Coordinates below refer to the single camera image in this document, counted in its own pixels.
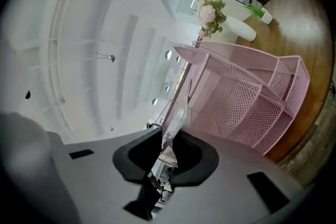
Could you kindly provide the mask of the white ceramic vase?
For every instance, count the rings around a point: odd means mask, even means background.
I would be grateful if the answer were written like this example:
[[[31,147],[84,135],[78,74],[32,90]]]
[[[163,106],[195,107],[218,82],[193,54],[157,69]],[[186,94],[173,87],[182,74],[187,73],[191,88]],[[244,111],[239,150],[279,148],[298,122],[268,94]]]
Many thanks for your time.
[[[241,37],[248,41],[254,41],[256,38],[256,32],[246,23],[227,16],[223,25],[225,25],[231,32],[235,33],[238,37]]]

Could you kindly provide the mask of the pink flower bouquet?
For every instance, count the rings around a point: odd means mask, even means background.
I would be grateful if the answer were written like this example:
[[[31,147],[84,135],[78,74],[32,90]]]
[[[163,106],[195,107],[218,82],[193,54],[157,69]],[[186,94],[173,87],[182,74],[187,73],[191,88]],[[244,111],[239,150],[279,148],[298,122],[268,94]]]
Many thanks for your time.
[[[201,23],[200,38],[211,38],[212,34],[223,31],[223,23],[227,19],[223,13],[225,5],[223,0],[197,0],[194,14]]]

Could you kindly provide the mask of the wooden table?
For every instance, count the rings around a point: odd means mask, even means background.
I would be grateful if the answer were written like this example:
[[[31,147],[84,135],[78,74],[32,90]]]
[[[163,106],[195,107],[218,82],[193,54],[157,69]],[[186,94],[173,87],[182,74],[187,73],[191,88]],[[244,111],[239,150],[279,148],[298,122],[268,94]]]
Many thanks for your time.
[[[269,24],[248,17],[245,23],[254,29],[256,38],[239,37],[235,47],[246,47],[251,56],[289,58],[297,56],[310,83],[292,124],[266,157],[279,163],[306,137],[325,104],[333,75],[334,36],[331,19],[321,0],[270,0],[265,9],[273,16]]]

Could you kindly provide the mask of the small plant in white pot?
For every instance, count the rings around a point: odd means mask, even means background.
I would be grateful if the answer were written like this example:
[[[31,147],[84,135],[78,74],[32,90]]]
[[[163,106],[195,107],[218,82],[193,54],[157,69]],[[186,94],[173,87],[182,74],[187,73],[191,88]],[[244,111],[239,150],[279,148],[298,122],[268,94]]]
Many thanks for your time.
[[[269,25],[273,20],[272,15],[265,8],[259,8],[252,4],[248,4],[245,8],[248,12],[250,12],[252,17],[258,18],[267,25]]]

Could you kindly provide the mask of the pink metal mesh desk organizer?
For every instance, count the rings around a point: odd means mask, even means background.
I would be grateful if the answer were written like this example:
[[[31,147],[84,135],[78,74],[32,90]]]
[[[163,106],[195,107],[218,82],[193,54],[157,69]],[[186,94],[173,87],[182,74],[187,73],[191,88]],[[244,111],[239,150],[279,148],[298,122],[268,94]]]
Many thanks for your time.
[[[188,127],[268,153],[297,116],[310,84],[300,56],[274,56],[222,43],[223,54],[188,45],[192,68]]]

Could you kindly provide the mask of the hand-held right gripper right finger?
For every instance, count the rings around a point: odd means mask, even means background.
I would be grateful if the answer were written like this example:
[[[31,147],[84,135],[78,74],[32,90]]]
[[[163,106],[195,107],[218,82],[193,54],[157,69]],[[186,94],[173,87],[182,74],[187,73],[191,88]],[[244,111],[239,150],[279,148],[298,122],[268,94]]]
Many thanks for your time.
[[[173,187],[200,185],[219,163],[219,154],[212,145],[184,131],[179,131],[173,139],[173,152],[179,171],[170,179]]]

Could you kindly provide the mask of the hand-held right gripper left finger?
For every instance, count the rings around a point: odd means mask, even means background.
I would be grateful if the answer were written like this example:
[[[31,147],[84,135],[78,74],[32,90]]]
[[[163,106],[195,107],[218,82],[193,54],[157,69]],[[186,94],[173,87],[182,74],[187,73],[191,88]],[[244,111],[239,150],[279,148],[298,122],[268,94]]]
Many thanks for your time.
[[[113,164],[124,180],[141,186],[137,199],[124,209],[144,220],[152,220],[151,212],[160,198],[148,174],[161,150],[162,129],[158,127],[118,148],[113,154]]]

